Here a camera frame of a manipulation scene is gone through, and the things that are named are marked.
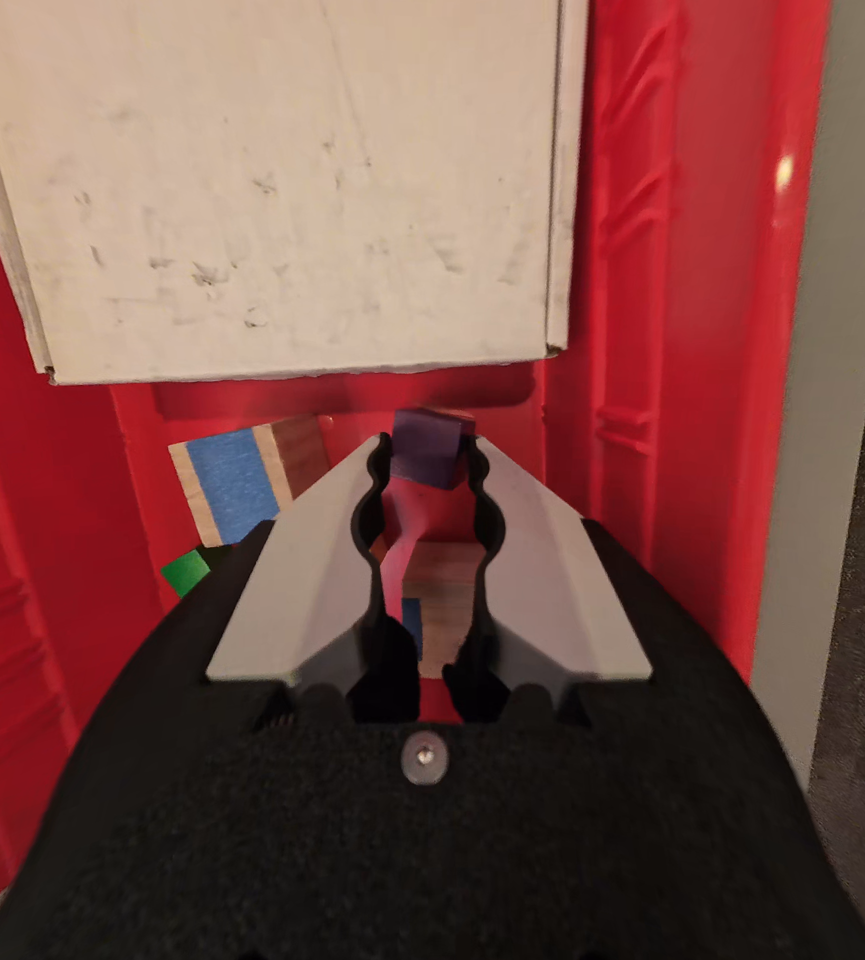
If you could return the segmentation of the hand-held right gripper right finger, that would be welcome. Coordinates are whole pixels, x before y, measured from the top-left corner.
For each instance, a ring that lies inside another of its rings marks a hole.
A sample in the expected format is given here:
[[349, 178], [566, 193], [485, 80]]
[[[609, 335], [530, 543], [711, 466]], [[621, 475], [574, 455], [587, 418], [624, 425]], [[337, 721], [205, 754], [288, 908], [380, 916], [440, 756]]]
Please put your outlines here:
[[498, 510], [481, 597], [495, 640], [489, 669], [509, 690], [536, 685], [563, 697], [584, 682], [646, 682], [654, 669], [583, 516], [484, 437], [470, 465]]

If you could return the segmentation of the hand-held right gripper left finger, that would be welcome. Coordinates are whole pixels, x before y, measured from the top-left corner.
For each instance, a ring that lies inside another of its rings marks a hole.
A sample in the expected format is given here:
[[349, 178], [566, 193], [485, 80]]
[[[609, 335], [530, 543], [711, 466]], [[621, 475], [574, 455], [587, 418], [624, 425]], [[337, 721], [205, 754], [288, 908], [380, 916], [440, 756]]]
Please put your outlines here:
[[212, 683], [352, 690], [386, 613], [371, 546], [384, 531], [391, 436], [367, 438], [282, 511], [206, 667]]

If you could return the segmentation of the small green cube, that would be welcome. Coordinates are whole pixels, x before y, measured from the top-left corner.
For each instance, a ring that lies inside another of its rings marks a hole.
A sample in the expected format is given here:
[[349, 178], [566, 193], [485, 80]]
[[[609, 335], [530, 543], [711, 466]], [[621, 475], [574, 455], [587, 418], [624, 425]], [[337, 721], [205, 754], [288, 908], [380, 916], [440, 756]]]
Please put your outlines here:
[[178, 598], [189, 594], [208, 574], [211, 567], [201, 544], [166, 563], [160, 569], [163, 581]]

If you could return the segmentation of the wooden block with blue tape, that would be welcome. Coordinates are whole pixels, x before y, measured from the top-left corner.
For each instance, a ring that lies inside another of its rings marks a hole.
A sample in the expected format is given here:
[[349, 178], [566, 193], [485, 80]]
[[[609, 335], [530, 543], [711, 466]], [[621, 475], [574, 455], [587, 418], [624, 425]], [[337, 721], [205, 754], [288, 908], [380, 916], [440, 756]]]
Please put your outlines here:
[[315, 415], [175, 442], [167, 451], [208, 548], [238, 544], [330, 470]]
[[402, 617], [418, 602], [419, 675], [440, 680], [460, 653], [473, 619], [476, 573], [485, 549], [476, 541], [418, 541], [402, 579]]

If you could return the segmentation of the small purple cube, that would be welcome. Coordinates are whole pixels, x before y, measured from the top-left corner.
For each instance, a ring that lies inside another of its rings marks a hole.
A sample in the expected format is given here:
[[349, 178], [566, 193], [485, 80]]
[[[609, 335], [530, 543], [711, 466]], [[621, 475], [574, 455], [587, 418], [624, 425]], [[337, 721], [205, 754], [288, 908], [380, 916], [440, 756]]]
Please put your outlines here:
[[391, 431], [390, 476], [450, 491], [464, 481], [467, 450], [476, 431], [470, 414], [413, 408], [397, 410]]

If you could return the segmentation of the red plastic bin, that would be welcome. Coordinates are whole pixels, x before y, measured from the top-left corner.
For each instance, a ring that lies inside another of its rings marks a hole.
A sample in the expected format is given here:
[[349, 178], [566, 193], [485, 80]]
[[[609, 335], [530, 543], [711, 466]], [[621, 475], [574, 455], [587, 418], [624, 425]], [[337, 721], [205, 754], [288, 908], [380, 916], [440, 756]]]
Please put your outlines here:
[[61, 388], [0, 258], [0, 893], [200, 542], [167, 446], [296, 413], [332, 458], [464, 411], [751, 679], [830, 2], [597, 2], [567, 349], [482, 370]]

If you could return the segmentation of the white cardboard box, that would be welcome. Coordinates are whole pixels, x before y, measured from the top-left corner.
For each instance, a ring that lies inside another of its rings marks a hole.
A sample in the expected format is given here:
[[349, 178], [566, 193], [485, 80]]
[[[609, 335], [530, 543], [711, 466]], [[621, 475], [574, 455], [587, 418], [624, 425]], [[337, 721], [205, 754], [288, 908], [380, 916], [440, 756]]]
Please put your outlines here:
[[0, 1], [0, 257], [35, 370], [560, 354], [591, 7]]

